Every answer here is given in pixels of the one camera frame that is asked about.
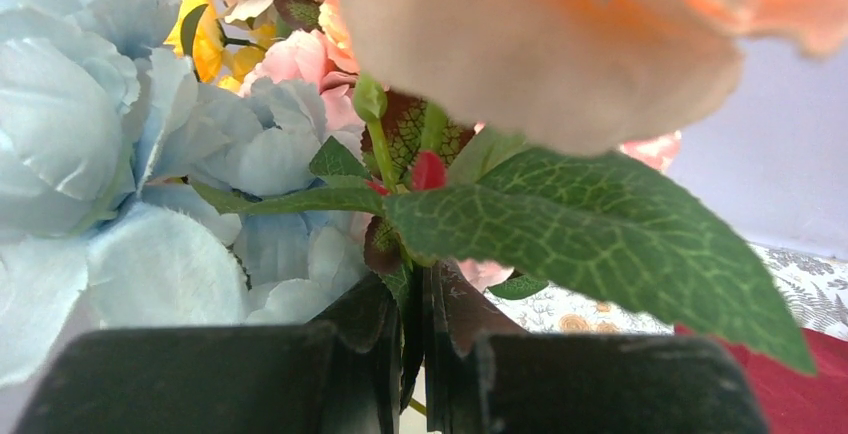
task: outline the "dark red leaf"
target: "dark red leaf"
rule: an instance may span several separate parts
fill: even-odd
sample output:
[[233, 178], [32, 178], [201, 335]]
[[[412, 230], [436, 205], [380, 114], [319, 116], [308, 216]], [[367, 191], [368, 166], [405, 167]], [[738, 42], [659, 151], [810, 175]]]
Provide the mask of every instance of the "dark red leaf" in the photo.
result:
[[365, 265], [381, 276], [397, 273], [403, 263], [400, 241], [391, 224], [374, 217], [365, 231]]

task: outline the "red fabric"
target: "red fabric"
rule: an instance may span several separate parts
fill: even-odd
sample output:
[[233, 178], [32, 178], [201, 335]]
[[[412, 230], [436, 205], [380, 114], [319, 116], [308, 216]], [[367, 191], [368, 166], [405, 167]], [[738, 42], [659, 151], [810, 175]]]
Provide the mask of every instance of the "red fabric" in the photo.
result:
[[[675, 328], [677, 334], [689, 334]], [[848, 433], [848, 342], [804, 329], [818, 375], [798, 374], [744, 347], [722, 343], [741, 364], [773, 434]]]

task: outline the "flower arrangement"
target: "flower arrangement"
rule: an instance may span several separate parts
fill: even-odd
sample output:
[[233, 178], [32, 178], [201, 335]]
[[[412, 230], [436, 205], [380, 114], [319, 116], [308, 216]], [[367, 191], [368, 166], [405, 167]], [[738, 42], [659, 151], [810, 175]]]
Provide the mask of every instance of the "flower arrangement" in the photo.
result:
[[80, 304], [302, 323], [374, 272], [406, 313], [440, 260], [812, 372], [756, 254], [661, 174], [679, 133], [632, 140], [715, 110], [738, 36], [835, 51], [844, 1], [0, 0], [0, 385]]

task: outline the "green stem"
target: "green stem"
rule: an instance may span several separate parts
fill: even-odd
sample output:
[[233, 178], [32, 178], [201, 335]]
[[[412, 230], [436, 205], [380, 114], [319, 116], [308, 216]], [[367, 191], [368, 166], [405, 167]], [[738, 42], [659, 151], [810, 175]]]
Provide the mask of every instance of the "green stem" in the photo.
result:
[[377, 160], [377, 167], [380, 168], [383, 185], [389, 191], [397, 192], [397, 173], [392, 162], [392, 155], [389, 152], [389, 144], [386, 142], [386, 133], [383, 132], [383, 124], [377, 119], [367, 122], [365, 126], [371, 136], [371, 146], [374, 151], [374, 158]]
[[250, 46], [250, 47], [255, 47], [257, 49], [260, 49], [262, 52], [268, 51], [268, 49], [265, 49], [264, 47], [260, 46], [259, 44], [255, 43], [253, 41], [250, 41], [250, 40], [247, 40], [247, 39], [235, 39], [235, 38], [226, 37], [226, 36], [224, 37], [224, 45], [225, 46]]
[[427, 415], [427, 406], [416, 401], [415, 398], [411, 398], [409, 400], [409, 407], [411, 407], [413, 410], [415, 410], [415, 412], [421, 414], [422, 416]]
[[445, 127], [448, 125], [448, 115], [432, 102], [427, 103], [424, 110], [424, 130], [421, 132], [422, 151], [433, 151], [436, 154], [444, 142]]

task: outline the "yellow flower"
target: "yellow flower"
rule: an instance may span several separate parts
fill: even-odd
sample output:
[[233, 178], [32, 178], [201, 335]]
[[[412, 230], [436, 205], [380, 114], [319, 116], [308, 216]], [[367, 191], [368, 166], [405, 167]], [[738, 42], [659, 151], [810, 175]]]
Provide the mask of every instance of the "yellow flower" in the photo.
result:
[[274, 24], [266, 23], [250, 31], [251, 37], [265, 49], [270, 49], [277, 41], [277, 27]]
[[242, 47], [232, 56], [224, 58], [224, 63], [230, 68], [233, 78], [239, 82], [244, 81], [250, 71], [256, 67], [256, 64], [265, 59], [265, 51], [254, 46]]
[[194, 66], [197, 68], [200, 80], [210, 82], [218, 77], [218, 73], [221, 72], [225, 56], [224, 33], [221, 31], [220, 24], [218, 24], [218, 12], [212, 0], [183, 0], [182, 5], [180, 5], [177, 25], [168, 35], [165, 43], [174, 46], [174, 52], [178, 56], [184, 55], [180, 42], [183, 20], [194, 8], [203, 4], [207, 4], [208, 7], [203, 12], [200, 23], [197, 25], [197, 34], [192, 49], [194, 51]]
[[218, 87], [236, 94], [238, 94], [238, 91], [241, 89], [241, 84], [241, 81], [233, 76], [222, 76], [221, 80], [218, 81]]

